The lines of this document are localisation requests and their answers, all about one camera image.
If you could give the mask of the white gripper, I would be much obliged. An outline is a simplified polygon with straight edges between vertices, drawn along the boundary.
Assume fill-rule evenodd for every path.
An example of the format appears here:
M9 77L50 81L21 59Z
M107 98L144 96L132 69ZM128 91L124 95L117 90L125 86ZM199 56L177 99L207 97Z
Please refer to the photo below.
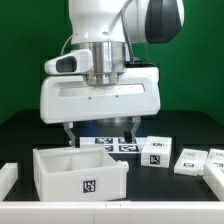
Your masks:
M160 110L158 82L156 67L128 68L114 85L88 85L82 75L49 77L41 88L40 116L47 124L64 123L72 147L72 122L131 117L133 126L124 132L124 140L132 143L140 116Z

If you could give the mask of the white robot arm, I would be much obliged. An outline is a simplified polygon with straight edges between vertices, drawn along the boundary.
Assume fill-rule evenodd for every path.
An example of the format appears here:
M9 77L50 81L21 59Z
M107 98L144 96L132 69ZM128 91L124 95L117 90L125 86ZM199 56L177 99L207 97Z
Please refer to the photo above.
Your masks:
M133 119L160 110L159 69L134 57L134 43L167 43L184 24L183 0L68 0L72 35L69 53L47 61L41 119L73 124L87 120Z

